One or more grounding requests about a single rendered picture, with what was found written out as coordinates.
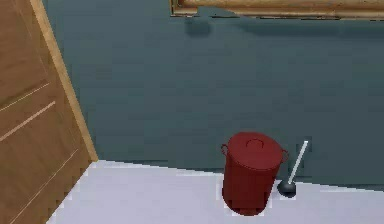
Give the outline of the brown wooden room door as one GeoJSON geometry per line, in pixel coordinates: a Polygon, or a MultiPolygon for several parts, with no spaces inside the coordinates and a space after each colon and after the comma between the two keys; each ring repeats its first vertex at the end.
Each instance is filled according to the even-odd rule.
{"type": "Polygon", "coordinates": [[[42,0],[0,0],[0,224],[46,224],[97,154],[42,0]]]}

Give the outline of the red lidded bin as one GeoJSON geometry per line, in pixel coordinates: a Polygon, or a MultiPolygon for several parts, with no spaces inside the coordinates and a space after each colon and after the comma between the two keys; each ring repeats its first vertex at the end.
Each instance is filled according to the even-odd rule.
{"type": "Polygon", "coordinates": [[[277,173],[288,160],[289,152],[258,132],[239,132],[221,150],[225,156],[224,202],[237,214],[258,215],[268,203],[277,173]]]}

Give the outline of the wooden framed wall picture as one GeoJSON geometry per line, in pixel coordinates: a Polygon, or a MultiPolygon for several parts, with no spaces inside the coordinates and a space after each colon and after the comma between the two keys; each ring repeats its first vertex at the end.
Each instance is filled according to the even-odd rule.
{"type": "Polygon", "coordinates": [[[168,0],[172,16],[217,7],[254,18],[384,20],[384,0],[168,0]]]}

